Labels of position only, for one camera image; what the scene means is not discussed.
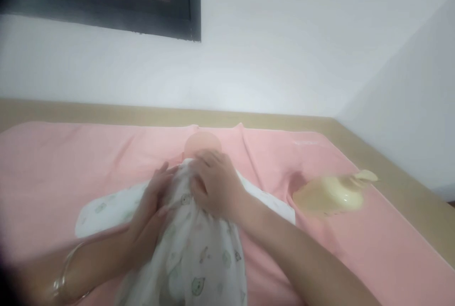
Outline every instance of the cartoon bear print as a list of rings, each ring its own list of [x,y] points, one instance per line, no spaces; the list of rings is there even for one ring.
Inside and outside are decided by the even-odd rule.
[[[204,289],[205,278],[194,278],[191,283],[191,292],[195,297],[200,296],[202,290]]]
[[[188,205],[191,201],[191,195],[190,194],[184,194],[182,195],[182,198],[180,198],[180,203],[182,205]]]
[[[95,209],[95,214],[99,214],[101,211],[103,211],[104,209],[106,209],[108,205],[106,203],[101,203],[100,205],[98,205]]]
[[[226,269],[229,269],[231,267],[231,254],[227,250],[223,252],[223,264],[226,267]]]
[[[200,260],[199,260],[199,263],[202,264],[204,262],[204,259],[207,257],[207,258],[210,258],[210,255],[207,256],[207,251],[209,250],[209,248],[207,246],[205,246],[205,248],[200,252]]]

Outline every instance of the silver bangle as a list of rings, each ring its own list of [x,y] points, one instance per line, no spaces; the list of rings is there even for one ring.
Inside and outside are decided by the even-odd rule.
[[[81,248],[85,244],[86,244],[85,242],[81,242],[72,251],[69,252],[69,254],[66,256],[66,259],[65,259],[65,264],[64,264],[64,268],[63,268],[62,274],[54,282],[53,297],[60,299],[65,304],[67,303],[67,300],[68,300],[68,298],[67,298],[67,296],[65,295],[65,292],[64,292],[65,282],[66,282],[66,273],[68,271],[68,268],[70,267],[70,263],[71,263],[71,260],[73,259],[74,254],[76,253],[76,251],[79,248]],[[85,297],[87,297],[91,293],[92,290],[90,290],[87,293],[85,293],[82,297],[80,297],[78,300],[73,302],[72,305],[77,305],[78,303],[80,303]]]

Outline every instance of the pink blanket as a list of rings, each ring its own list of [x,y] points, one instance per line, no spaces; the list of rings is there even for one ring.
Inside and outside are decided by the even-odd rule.
[[[197,130],[26,123],[2,133],[0,217],[6,259],[24,260],[74,241],[75,222],[86,203],[149,179],[165,160],[179,164],[186,139]],[[318,133],[241,124],[207,130],[220,138],[245,178],[292,207],[291,193],[305,181],[357,171]],[[320,222],[296,209],[296,218],[383,305],[455,305],[455,271],[375,188],[366,191],[360,211]],[[244,233],[241,239],[249,305],[300,305],[273,260]],[[111,304],[117,284],[98,288],[87,304]]]

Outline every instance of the white printed cloth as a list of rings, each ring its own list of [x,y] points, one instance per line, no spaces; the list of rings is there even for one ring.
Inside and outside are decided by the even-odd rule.
[[[189,161],[182,163],[171,183],[165,201],[171,212],[153,258],[125,277],[117,306],[247,305],[237,227],[196,205],[189,188]],[[289,205],[239,177],[251,195],[295,224]],[[141,183],[87,204],[76,223],[76,235],[85,237],[129,222],[147,185]]]

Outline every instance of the finger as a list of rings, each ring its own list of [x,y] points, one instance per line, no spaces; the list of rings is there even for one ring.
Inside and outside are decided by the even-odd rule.
[[[151,245],[154,245],[168,212],[169,209],[166,206],[161,207],[145,225],[143,231],[139,234],[137,241],[150,242]]]
[[[131,233],[134,238],[142,232],[142,229],[145,227],[147,222],[156,213],[158,201],[163,198],[163,195],[172,181],[172,178],[173,175],[155,177],[153,178],[154,182],[151,182],[152,184],[149,184],[145,190],[130,223]]]
[[[209,206],[209,197],[202,181],[197,177],[192,177],[190,182],[190,190],[196,204],[202,209],[207,210]]]
[[[218,163],[216,156],[209,150],[199,151],[195,154],[195,157],[204,161],[209,167],[214,167]]]
[[[164,174],[174,174],[179,170],[179,168],[180,168],[180,165],[175,165],[174,167],[167,169]]]
[[[189,164],[190,169],[197,175],[202,178],[203,181],[209,179],[210,167],[202,159],[194,159]]]
[[[158,174],[165,173],[168,167],[169,167],[169,162],[164,162],[161,165],[161,168],[158,170]]]

